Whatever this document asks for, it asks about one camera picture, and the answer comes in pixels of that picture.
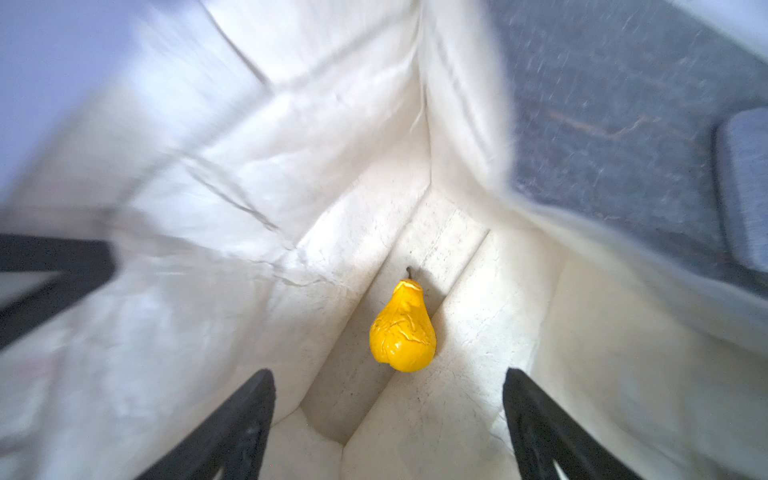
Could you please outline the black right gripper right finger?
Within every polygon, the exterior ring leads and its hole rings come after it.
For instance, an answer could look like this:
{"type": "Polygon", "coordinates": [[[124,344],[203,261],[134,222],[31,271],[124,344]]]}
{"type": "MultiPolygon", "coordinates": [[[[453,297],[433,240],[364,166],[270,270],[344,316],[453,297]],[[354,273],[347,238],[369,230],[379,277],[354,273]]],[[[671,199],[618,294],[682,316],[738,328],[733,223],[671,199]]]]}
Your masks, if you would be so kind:
{"type": "Polygon", "coordinates": [[[636,479],[524,371],[508,369],[503,405],[523,479],[636,479]]]}

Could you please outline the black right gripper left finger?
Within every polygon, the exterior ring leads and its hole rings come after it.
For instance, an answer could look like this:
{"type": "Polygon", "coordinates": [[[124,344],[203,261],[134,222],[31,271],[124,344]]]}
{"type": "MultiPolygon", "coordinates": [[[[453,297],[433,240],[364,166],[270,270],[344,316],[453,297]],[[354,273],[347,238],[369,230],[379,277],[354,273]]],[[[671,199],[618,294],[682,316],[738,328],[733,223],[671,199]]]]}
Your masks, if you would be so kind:
{"type": "Polygon", "coordinates": [[[256,479],[276,401],[273,374],[249,378],[141,479],[256,479]]]}

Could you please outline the grey fabric glasses case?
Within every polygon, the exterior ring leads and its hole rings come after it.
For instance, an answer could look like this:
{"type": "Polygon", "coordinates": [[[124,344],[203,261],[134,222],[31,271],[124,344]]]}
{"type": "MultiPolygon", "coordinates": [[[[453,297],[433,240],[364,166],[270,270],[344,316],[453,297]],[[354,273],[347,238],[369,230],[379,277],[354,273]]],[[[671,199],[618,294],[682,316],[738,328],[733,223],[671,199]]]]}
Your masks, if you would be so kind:
{"type": "Polygon", "coordinates": [[[767,272],[767,109],[741,111],[715,133],[719,206],[733,257],[767,272]]]}

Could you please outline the yellow pear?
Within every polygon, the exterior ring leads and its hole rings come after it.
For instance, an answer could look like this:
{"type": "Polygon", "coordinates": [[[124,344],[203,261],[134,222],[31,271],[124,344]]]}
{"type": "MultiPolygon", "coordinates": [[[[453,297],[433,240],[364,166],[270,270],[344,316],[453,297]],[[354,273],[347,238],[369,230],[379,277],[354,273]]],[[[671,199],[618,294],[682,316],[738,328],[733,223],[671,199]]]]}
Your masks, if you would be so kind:
{"type": "Polygon", "coordinates": [[[369,332],[373,358],[398,372],[413,373],[435,357],[437,336],[428,314],[422,286],[412,278],[400,280],[369,332]]]}

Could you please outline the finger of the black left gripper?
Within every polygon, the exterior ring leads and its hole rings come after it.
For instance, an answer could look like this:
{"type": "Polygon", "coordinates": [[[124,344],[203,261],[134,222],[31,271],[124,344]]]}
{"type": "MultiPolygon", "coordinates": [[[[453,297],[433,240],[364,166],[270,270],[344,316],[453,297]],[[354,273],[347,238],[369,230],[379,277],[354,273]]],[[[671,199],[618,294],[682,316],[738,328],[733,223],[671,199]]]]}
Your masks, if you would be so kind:
{"type": "Polygon", "coordinates": [[[106,241],[3,234],[1,347],[72,307],[115,272],[106,241]]]}

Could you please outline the cream canvas grocery bag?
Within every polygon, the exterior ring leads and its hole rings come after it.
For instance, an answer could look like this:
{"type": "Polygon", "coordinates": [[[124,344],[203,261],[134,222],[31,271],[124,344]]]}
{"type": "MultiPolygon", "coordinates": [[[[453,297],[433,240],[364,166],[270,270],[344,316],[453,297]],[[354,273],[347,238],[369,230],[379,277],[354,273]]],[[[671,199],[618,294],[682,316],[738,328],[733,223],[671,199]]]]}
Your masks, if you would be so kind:
{"type": "Polygon", "coordinates": [[[259,479],[519,479],[512,368],[641,478],[763,479],[715,172],[761,107],[763,1],[5,1],[1,236],[116,272],[1,347],[1,475],[140,478],[268,369],[259,479]]]}

